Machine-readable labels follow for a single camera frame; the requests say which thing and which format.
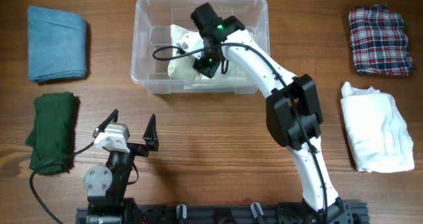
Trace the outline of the clear plastic storage bin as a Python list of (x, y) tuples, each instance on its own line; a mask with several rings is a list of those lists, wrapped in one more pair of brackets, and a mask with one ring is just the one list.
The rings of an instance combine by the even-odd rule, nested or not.
[(254, 41), (270, 53), (268, 3), (266, 0), (138, 0), (135, 6), (134, 41), (132, 51), (132, 81), (141, 84), (150, 94), (171, 93), (236, 93), (254, 94), (257, 87), (235, 65), (228, 73), (213, 79), (176, 79), (168, 74), (168, 62), (153, 58), (169, 57), (171, 25), (196, 31), (190, 15), (194, 9), (210, 3), (218, 16), (236, 16), (252, 34)]

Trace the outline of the plaid flannel cloth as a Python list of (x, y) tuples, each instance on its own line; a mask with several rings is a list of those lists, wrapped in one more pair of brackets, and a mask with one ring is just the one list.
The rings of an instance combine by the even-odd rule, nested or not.
[(407, 76), (414, 70), (401, 14), (387, 5), (357, 7), (348, 13), (350, 47), (358, 75)]

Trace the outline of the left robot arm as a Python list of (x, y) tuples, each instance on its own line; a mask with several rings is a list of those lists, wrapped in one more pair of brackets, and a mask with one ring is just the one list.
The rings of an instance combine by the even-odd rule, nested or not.
[(126, 188), (134, 184), (131, 172), (137, 171), (136, 157), (148, 157), (159, 149), (156, 116), (153, 114), (143, 135), (144, 144), (129, 142), (126, 124), (118, 122), (118, 110), (113, 112), (93, 132), (93, 145), (109, 152), (105, 165), (90, 168), (84, 177), (89, 203), (83, 223), (145, 223), (142, 211), (133, 198), (125, 198)]

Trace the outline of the cream cloth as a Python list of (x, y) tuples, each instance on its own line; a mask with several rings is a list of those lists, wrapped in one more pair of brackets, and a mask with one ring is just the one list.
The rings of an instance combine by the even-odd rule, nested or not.
[[(176, 24), (171, 25), (171, 45), (176, 46), (176, 40), (183, 33), (191, 31)], [(171, 60), (168, 66), (168, 74), (172, 79), (187, 79), (187, 80), (208, 80), (208, 77), (202, 75), (200, 72), (193, 68), (195, 59), (200, 57), (200, 53), (193, 56), (186, 56), (179, 59)], [(227, 79), (240, 79), (247, 80), (246, 74), (238, 68), (233, 62), (229, 62), (228, 70), (225, 74), (221, 73), (221, 66), (219, 65), (213, 79), (227, 80)]]

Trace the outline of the folded blue cloth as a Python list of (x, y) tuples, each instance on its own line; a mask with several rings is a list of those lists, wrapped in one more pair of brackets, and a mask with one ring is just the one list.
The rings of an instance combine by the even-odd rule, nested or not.
[(29, 6), (28, 78), (35, 83), (83, 79), (87, 73), (86, 22), (78, 14)]

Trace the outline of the folded dark green cloth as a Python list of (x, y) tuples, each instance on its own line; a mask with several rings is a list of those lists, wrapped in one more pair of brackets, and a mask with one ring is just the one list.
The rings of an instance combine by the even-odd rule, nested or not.
[(75, 127), (73, 93), (43, 94), (34, 99), (34, 126), (25, 143), (32, 148), (30, 169), (51, 175), (66, 171)]

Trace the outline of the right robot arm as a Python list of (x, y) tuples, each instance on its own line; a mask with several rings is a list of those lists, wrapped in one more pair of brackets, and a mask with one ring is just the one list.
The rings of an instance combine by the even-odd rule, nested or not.
[(196, 71), (212, 78), (225, 61), (239, 66), (266, 99), (266, 126), (272, 138), (288, 149), (303, 189), (310, 223), (330, 223), (343, 214), (321, 149), (323, 114), (314, 80), (284, 69), (250, 36), (234, 16), (219, 17), (209, 3), (190, 15), (204, 47), (194, 61)]

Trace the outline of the folded white cloth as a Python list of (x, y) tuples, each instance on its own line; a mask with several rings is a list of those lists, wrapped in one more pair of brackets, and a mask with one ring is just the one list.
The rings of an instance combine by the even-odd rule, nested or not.
[(348, 144), (359, 172), (394, 173), (414, 169), (413, 140), (391, 94), (378, 89), (341, 88)]

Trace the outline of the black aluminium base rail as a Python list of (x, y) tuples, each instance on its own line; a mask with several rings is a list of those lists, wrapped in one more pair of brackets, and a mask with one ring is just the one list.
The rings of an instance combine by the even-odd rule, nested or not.
[(313, 213), (303, 203), (274, 205), (179, 206), (139, 205), (141, 223), (369, 223), (367, 204), (339, 201), (327, 211)]

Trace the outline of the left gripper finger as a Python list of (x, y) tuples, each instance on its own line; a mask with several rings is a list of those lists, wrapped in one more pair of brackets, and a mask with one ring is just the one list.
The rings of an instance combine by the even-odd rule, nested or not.
[(147, 146), (148, 150), (150, 151), (158, 151), (159, 150), (159, 140), (157, 135), (157, 126), (156, 126), (156, 116), (152, 114), (148, 125), (145, 129), (145, 133), (143, 135), (143, 140), (145, 141), (145, 145)]
[(114, 109), (112, 113), (94, 130), (93, 137), (97, 137), (99, 133), (104, 132), (107, 125), (111, 122), (118, 121), (118, 109)]

